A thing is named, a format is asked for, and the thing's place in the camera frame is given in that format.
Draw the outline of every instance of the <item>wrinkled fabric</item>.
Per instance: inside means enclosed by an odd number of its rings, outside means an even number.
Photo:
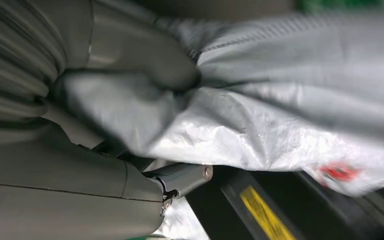
[[[384,15],[156,24],[196,60],[199,87],[71,73],[60,81],[69,108],[140,156],[305,170],[349,195],[384,187]]]

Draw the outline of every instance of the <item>metal screw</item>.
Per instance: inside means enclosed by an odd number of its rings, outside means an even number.
[[[165,203],[162,205],[162,208],[164,208],[164,209],[168,209],[171,205],[172,205],[171,202],[165,202]]]
[[[213,166],[208,165],[204,168],[204,178],[207,181],[210,181],[213,178]]]

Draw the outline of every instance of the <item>yellow sticker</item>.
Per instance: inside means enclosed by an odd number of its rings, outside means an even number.
[[[252,186],[240,198],[270,240],[297,240]]]

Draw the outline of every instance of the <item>stitched seam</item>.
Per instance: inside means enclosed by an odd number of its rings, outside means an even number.
[[[332,26],[341,26],[343,24],[350,24],[361,20],[366,16],[366,12],[355,15],[338,15],[331,19],[324,19],[317,16],[313,19],[307,19],[303,16],[293,16],[283,20],[282,22],[275,22],[263,26],[260,31],[249,34],[241,39],[231,40],[215,46],[204,48],[201,53],[210,52],[213,50],[240,45],[249,42],[256,42],[260,40],[273,39],[276,37],[283,37],[286,35],[300,33],[303,31],[323,29]]]

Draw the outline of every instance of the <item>gray fabric fold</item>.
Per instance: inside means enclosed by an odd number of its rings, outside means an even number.
[[[137,155],[305,170],[349,195],[384,187],[384,15],[157,25],[191,51],[198,88],[177,98],[140,74],[74,73],[69,107]]]

